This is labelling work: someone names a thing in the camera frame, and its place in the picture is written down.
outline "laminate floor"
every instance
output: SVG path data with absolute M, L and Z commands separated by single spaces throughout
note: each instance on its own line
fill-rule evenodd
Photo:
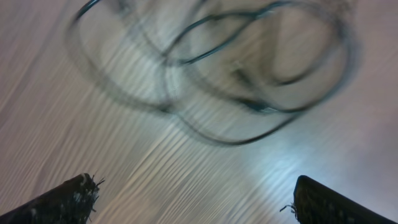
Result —
M 114 2 L 103 1 L 82 20 L 85 50 L 124 93 L 156 103 L 159 62 L 148 54 L 135 18 L 122 18 Z M 202 141 L 173 116 L 127 105 L 120 91 L 88 77 L 65 41 L 70 19 L 84 3 L 0 1 L 0 213 L 87 172 L 106 179 L 93 223 L 295 223 L 279 209 L 293 201 L 297 177 L 307 175 L 398 222 L 398 1 L 356 3 L 350 21 L 361 42 L 361 63 L 344 90 L 268 138 L 239 147 Z M 194 3 L 138 5 L 160 48 L 175 37 Z M 225 0 L 201 14 L 261 4 Z M 246 44 L 200 62 L 198 69 L 235 91 L 238 86 L 214 73 L 237 57 L 248 58 L 253 73 L 270 69 L 272 60 L 281 72 L 299 68 L 327 32 L 301 32 L 312 20 L 292 15 L 283 12 L 257 25 L 275 32 L 249 29 L 241 41 Z M 205 27 L 192 36 L 193 50 L 213 44 L 233 25 L 215 30 L 221 34 L 210 32 L 217 24 Z M 250 41 L 259 34 L 266 37 L 261 55 Z M 282 53 L 274 59 L 276 52 Z M 335 71 L 336 64 L 325 70 Z M 175 92 L 186 111 L 218 134 L 245 138 L 280 119 L 252 115 L 179 81 Z

